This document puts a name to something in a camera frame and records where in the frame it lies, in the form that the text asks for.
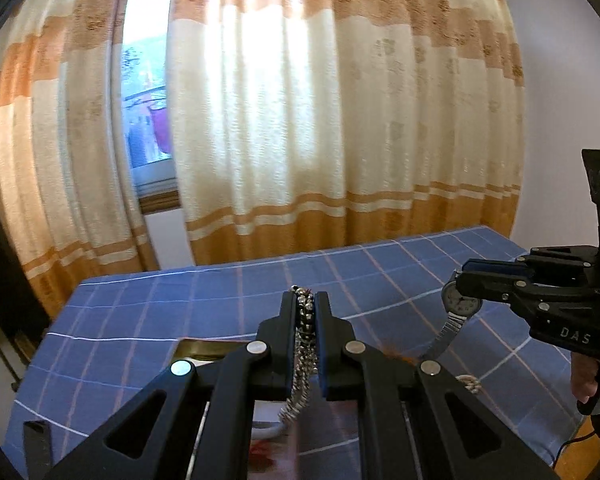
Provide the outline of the person's right hand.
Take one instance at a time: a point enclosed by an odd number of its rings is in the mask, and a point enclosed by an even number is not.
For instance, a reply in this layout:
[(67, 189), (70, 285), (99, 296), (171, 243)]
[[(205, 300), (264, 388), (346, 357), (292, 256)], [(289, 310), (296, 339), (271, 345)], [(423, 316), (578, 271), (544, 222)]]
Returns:
[(596, 395), (598, 383), (596, 375), (600, 364), (596, 359), (571, 353), (570, 387), (573, 396), (585, 404)]

